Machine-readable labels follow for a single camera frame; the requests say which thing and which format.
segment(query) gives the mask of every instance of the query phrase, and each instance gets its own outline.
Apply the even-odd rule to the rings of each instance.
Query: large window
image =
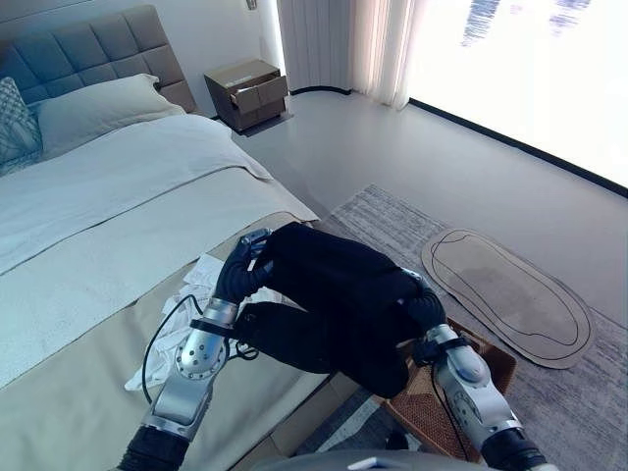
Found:
[[[628,186],[627,4],[423,0],[410,96]]]

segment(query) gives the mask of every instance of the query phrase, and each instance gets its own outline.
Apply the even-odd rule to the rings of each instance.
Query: gray headboard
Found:
[[[159,78],[159,92],[169,101],[196,110],[152,5],[15,39],[1,61],[0,78],[12,77],[26,103],[146,73]]]

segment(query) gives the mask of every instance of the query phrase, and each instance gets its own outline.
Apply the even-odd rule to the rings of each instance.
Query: patterned pillow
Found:
[[[36,162],[40,151],[37,120],[13,79],[0,79],[0,175]]]

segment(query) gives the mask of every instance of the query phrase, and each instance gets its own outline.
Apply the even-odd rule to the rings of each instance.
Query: gray floor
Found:
[[[627,325],[624,198],[413,106],[320,91],[288,107],[292,118],[235,141],[319,216],[375,183],[494,237]]]

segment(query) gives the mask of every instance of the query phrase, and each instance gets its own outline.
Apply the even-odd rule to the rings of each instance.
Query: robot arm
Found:
[[[260,230],[243,236],[225,262],[214,297],[192,332],[178,346],[176,368],[144,415],[117,469],[175,471],[212,398],[216,376],[227,362],[230,337],[239,304],[260,289],[272,265],[249,271],[252,258],[270,235]]]
[[[446,323],[437,296],[418,274],[406,270],[422,290],[407,312],[424,337],[415,343],[413,359],[419,366],[433,364],[456,421],[487,464],[505,471],[557,471],[547,464],[537,446],[497,390],[484,359]]]

